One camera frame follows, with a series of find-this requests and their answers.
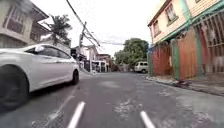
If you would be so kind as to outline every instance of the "green tree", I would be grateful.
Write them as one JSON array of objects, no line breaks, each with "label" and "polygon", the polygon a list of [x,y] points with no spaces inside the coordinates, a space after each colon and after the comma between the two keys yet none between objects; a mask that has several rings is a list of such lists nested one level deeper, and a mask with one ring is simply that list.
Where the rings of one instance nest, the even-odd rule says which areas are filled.
[{"label": "green tree", "polygon": [[72,27],[68,23],[70,20],[68,18],[68,15],[63,16],[51,16],[53,23],[46,25],[50,28],[51,32],[51,39],[54,41],[54,45],[57,45],[58,40],[62,39],[64,40],[63,43],[66,45],[70,43],[70,40],[68,39],[68,30],[71,30]]},{"label": "green tree", "polygon": [[139,38],[126,40],[124,43],[124,49],[115,53],[116,63],[129,64],[129,67],[133,68],[136,62],[147,60],[147,50],[147,41]]}]

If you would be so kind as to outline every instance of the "asphalt road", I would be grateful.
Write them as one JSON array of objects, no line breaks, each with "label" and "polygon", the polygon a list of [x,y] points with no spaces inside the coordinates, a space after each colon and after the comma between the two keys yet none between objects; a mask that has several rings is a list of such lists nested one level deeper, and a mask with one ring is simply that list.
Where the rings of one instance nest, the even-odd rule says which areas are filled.
[{"label": "asphalt road", "polygon": [[224,97],[149,82],[142,74],[82,75],[78,86],[58,85],[31,94],[23,107],[0,114],[0,128],[66,128],[86,103],[80,128],[223,128]]}]

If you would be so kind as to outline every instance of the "car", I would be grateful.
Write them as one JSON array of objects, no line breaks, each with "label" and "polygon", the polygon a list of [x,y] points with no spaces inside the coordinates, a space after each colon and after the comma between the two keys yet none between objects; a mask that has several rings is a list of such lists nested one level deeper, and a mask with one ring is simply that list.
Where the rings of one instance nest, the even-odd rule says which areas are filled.
[{"label": "car", "polygon": [[0,49],[0,108],[18,108],[30,92],[65,82],[79,82],[79,66],[59,48],[37,44]]},{"label": "car", "polygon": [[135,65],[135,71],[146,73],[148,71],[148,63],[144,61],[137,62]]}]

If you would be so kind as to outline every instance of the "white lane marking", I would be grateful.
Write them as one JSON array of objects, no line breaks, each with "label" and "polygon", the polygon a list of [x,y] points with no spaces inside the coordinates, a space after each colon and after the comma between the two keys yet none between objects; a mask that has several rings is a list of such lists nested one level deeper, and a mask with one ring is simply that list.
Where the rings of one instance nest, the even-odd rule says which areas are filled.
[{"label": "white lane marking", "polygon": [[74,88],[66,97],[64,102],[59,106],[59,108],[54,111],[52,114],[48,116],[47,123],[44,125],[44,128],[47,127],[52,121],[54,121],[57,117],[60,116],[61,111],[64,109],[64,107],[69,103],[70,100],[72,100],[75,96],[74,93],[76,92],[76,88]]},{"label": "white lane marking", "polygon": [[77,128],[78,126],[78,123],[79,123],[79,120],[81,118],[81,115],[82,115],[82,112],[83,112],[83,109],[85,107],[85,102],[80,102],[75,110],[75,113],[68,125],[67,128]]},{"label": "white lane marking", "polygon": [[155,128],[155,125],[152,123],[152,121],[150,120],[150,118],[148,117],[145,111],[141,111],[140,115],[146,128]]}]

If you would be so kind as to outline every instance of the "car tire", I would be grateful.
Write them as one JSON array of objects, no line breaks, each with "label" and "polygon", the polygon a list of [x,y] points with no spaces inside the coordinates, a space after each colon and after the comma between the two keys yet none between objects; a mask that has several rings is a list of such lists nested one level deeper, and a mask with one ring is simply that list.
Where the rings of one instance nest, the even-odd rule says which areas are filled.
[{"label": "car tire", "polygon": [[146,70],[145,69],[142,69],[142,71],[141,71],[142,73],[146,73]]},{"label": "car tire", "polygon": [[73,72],[72,85],[77,85],[79,83],[79,71],[75,70]]},{"label": "car tire", "polygon": [[0,68],[0,109],[14,110],[23,105],[29,94],[29,82],[24,72],[14,66]]}]

